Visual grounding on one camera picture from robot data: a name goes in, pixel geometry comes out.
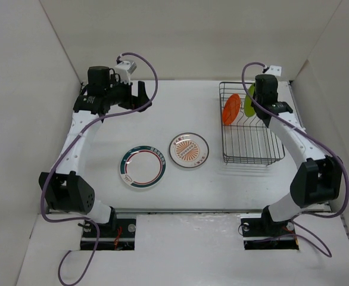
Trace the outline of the white plate teal rim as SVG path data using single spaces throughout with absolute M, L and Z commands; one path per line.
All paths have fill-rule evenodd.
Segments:
M 122 181 L 133 188 L 150 188 L 160 182 L 166 171 L 166 158 L 152 146 L 130 149 L 121 159 L 119 174 Z

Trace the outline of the orange plastic plate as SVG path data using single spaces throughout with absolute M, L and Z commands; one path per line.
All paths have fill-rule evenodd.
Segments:
M 238 94 L 232 94 L 223 108 L 222 121 L 224 125 L 231 125 L 238 116 L 241 108 L 241 99 Z

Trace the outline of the green plastic plate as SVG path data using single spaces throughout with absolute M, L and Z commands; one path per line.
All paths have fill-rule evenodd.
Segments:
M 244 101 L 244 114 L 247 117 L 252 117 L 255 115 L 255 110 L 251 100 L 254 95 L 254 91 L 255 91 L 255 84 L 253 83 L 248 88 L 248 95 L 245 96 L 245 101 Z

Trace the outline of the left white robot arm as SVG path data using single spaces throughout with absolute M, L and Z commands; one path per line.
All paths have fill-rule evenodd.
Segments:
M 106 237 L 117 229 L 116 211 L 98 200 L 94 189 L 84 180 L 86 158 L 92 142 L 111 107 L 143 112 L 151 103 L 143 81 L 138 82 L 138 94 L 132 94 L 131 75 L 136 63 L 120 61 L 113 68 L 88 68 L 88 82 L 77 97 L 60 156 L 50 172 L 42 172 L 40 207 L 66 213 L 77 213 L 96 223 Z

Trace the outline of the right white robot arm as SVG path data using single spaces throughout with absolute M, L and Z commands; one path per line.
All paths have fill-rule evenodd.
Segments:
M 337 159 L 308 139 L 292 108 L 278 100 L 278 80 L 274 75 L 255 77 L 253 99 L 257 117 L 281 140 L 297 167 L 289 193 L 266 206 L 258 223 L 263 236 L 277 237 L 294 216 L 310 205 L 338 198 L 342 170 Z

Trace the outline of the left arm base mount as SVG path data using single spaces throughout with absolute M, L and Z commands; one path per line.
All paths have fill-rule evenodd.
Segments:
M 96 229 L 88 221 L 77 224 L 82 229 L 80 240 L 81 250 L 92 250 L 96 243 Z M 99 225 L 99 241 L 97 250 L 107 251 L 132 251 L 135 249 L 136 219 L 117 219 L 115 230 Z

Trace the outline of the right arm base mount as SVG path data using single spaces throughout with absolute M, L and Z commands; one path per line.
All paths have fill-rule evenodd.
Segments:
M 299 250 L 295 226 L 288 220 L 264 225 L 260 214 L 246 214 L 240 217 L 240 231 L 245 250 Z

